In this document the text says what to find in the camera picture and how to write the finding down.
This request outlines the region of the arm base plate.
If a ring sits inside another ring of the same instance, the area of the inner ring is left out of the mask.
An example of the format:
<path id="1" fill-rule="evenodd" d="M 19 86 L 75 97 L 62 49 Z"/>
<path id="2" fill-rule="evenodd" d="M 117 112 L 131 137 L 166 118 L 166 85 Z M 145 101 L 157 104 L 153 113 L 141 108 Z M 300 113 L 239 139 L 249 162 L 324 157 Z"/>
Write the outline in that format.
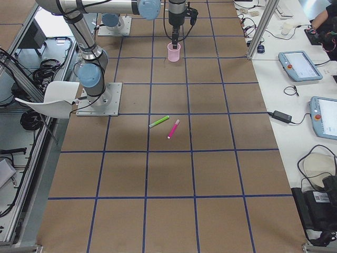
<path id="1" fill-rule="evenodd" d="M 121 16 L 117 14 L 102 15 L 101 23 L 98 27 L 100 37 L 122 37 L 129 36 L 131 30 L 131 16 Z"/>
<path id="2" fill-rule="evenodd" d="M 80 100 L 75 111 L 77 116 L 118 116 L 120 99 L 122 94 L 123 83 L 107 83 L 105 92 L 96 100 L 96 98 L 88 96 L 85 89 L 82 88 L 81 96 L 86 96 L 86 99 Z"/>

